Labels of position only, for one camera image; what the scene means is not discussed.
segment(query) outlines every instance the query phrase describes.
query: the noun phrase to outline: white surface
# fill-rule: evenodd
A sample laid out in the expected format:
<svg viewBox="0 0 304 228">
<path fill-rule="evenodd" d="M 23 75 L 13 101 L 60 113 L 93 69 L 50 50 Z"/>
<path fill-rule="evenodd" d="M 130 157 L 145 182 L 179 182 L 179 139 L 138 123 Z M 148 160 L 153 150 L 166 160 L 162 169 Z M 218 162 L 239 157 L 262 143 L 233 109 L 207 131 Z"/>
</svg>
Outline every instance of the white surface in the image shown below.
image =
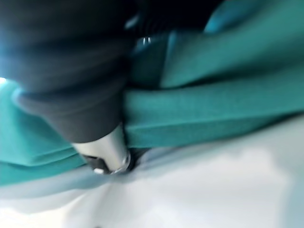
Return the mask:
<svg viewBox="0 0 304 228">
<path fill-rule="evenodd" d="M 303 228 L 303 150 L 304 116 L 226 142 L 152 150 L 128 176 L 83 168 L 1 188 L 0 227 Z"/>
</svg>

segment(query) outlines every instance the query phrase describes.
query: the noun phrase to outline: green cloth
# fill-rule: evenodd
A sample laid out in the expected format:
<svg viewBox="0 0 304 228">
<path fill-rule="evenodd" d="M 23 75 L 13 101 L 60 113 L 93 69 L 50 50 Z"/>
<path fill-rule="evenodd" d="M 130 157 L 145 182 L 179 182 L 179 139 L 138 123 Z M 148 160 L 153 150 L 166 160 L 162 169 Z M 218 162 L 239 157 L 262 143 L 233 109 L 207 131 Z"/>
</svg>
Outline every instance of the green cloth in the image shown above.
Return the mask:
<svg viewBox="0 0 304 228">
<path fill-rule="evenodd" d="M 240 23 L 227 26 L 222 10 L 208 34 L 174 33 L 134 54 L 124 103 L 130 147 L 233 137 L 304 110 L 304 1 L 263 2 Z M 15 87 L 0 89 L 0 185 L 83 165 L 43 120 L 12 103 Z"/>
</svg>

